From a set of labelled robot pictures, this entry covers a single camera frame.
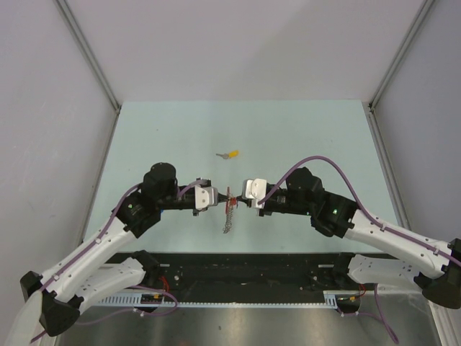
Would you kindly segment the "red handled keyring holder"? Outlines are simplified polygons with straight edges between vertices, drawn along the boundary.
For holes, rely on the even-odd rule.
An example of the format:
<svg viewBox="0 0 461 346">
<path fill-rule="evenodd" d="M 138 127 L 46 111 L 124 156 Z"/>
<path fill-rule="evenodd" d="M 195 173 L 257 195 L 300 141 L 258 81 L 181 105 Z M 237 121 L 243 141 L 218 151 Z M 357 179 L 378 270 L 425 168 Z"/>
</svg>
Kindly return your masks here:
<svg viewBox="0 0 461 346">
<path fill-rule="evenodd" d="M 233 212 L 238 205 L 237 197 L 231 193 L 231 189 L 227 187 L 226 190 L 226 203 L 225 203 L 225 224 L 223 227 L 223 233 L 228 234 L 233 226 Z"/>
</svg>

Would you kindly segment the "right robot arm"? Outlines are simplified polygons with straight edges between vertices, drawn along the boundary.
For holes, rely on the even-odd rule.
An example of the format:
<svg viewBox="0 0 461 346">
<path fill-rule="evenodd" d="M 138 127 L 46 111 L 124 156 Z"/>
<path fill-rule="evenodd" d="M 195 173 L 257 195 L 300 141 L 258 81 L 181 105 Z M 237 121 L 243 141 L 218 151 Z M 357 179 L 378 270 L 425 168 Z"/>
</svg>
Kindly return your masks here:
<svg viewBox="0 0 461 346">
<path fill-rule="evenodd" d="M 358 241 L 388 254 L 371 258 L 339 255 L 332 280 L 340 289 L 355 283 L 416 289 L 424 298 L 448 309 L 460 308 L 460 240 L 432 239 L 393 225 L 370 213 L 357 198 L 325 190 L 308 168 L 297 168 L 286 186 L 248 179 L 237 200 L 260 216 L 285 213 L 310 217 L 311 226 L 327 237 Z"/>
</svg>

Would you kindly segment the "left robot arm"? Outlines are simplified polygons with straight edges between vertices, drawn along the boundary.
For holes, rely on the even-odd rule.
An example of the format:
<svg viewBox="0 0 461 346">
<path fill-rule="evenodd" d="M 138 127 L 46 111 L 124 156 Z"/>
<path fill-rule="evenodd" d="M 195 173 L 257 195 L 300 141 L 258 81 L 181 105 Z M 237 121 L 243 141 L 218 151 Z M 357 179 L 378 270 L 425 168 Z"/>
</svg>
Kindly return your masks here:
<svg viewBox="0 0 461 346">
<path fill-rule="evenodd" d="M 158 262 L 147 252 L 132 255 L 106 275 L 97 270 L 120 248 L 139 239 L 161 220 L 165 210 L 191 210 L 193 216 L 227 201 L 208 179 L 180 186 L 169 163 L 154 164 L 143 181 L 131 187 L 112 210 L 107 222 L 67 257 L 39 274 L 20 280 L 23 296 L 42 296 L 39 323 L 51 336 L 64 333 L 93 303 L 124 288 L 151 288 L 159 279 Z"/>
</svg>

